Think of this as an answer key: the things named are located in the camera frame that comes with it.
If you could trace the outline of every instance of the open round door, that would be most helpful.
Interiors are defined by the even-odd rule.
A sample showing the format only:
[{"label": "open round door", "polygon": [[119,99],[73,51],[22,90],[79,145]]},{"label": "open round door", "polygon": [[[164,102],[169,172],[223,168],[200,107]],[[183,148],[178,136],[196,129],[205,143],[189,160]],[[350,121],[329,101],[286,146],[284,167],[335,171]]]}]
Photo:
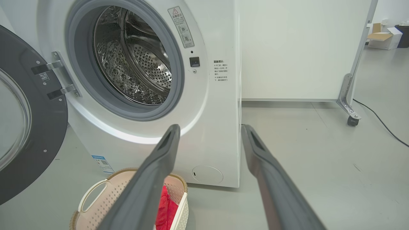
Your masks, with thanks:
[{"label": "open round door", "polygon": [[67,101],[47,62],[25,41],[0,26],[0,205],[50,165],[67,130]]}]

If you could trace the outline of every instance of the white basket handle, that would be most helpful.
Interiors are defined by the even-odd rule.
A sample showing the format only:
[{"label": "white basket handle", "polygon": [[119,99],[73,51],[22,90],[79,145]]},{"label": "white basket handle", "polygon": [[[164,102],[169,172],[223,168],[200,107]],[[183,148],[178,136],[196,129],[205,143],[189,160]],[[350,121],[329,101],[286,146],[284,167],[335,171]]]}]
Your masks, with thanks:
[{"label": "white basket handle", "polygon": [[[84,194],[84,196],[82,197],[81,202],[79,203],[79,206],[78,206],[78,212],[79,212],[79,213],[85,213],[85,212],[87,212],[87,211],[92,207],[92,205],[95,203],[95,201],[96,201],[96,200],[101,196],[101,194],[105,191],[105,189],[106,189],[106,187],[107,187],[107,183],[106,183],[107,181],[108,181],[108,179],[101,180],[101,181],[97,182],[95,185],[91,186],[91,188],[88,189],[88,191],[87,191],[87,192]],[[98,194],[98,196],[94,199],[94,201],[90,204],[90,206],[84,211],[84,210],[83,210],[83,208],[84,208],[84,203],[85,203],[85,201],[87,200],[88,196],[91,194],[91,192],[92,192],[96,187],[98,187],[98,186],[100,186],[100,185],[102,185],[102,184],[104,184],[104,183],[105,183],[104,189]]]}]

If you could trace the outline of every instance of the red cloth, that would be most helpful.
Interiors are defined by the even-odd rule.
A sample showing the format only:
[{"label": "red cloth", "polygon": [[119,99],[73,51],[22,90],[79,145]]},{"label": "red cloth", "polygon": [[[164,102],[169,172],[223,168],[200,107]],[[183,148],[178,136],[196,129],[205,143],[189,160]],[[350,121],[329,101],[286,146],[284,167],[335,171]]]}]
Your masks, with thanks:
[{"label": "red cloth", "polygon": [[160,195],[159,209],[156,215],[156,230],[169,230],[177,209],[178,205],[171,200],[166,186],[163,186],[162,194]]}]

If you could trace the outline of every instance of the plastic basket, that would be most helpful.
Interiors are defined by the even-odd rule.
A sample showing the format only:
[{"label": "plastic basket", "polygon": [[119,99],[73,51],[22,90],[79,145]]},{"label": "plastic basket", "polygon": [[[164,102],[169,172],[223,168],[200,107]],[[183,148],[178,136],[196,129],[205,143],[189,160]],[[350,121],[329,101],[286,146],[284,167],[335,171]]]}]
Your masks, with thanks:
[{"label": "plastic basket", "polygon": [[[112,204],[120,196],[128,181],[134,176],[136,170],[135,168],[119,170],[88,189],[81,199],[78,210],[74,212],[71,218],[70,230],[95,230],[106,213],[108,213]],[[105,184],[104,189],[91,205],[86,210],[83,210],[87,197],[95,188],[102,184]],[[184,230],[189,216],[187,184],[180,176],[170,174],[165,178],[164,185],[168,190],[171,200],[179,206],[172,221],[171,230]]]}]

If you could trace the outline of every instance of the box flap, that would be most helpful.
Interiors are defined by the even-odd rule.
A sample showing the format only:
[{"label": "box flap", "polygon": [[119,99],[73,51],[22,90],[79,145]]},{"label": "box flap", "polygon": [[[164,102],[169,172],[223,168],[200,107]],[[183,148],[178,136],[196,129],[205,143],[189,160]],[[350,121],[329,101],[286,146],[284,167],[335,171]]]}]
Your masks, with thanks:
[{"label": "box flap", "polygon": [[374,23],[372,25],[372,33],[379,33],[381,32],[381,24],[380,23]]},{"label": "box flap", "polygon": [[374,33],[374,34],[368,35],[368,39],[376,40],[376,41],[384,41],[392,36],[393,34],[390,34],[390,33]]},{"label": "box flap", "polygon": [[396,29],[395,27],[391,27],[391,28],[387,28],[391,33],[393,33],[394,35],[397,34],[402,34],[402,32],[400,32],[398,29]]}]

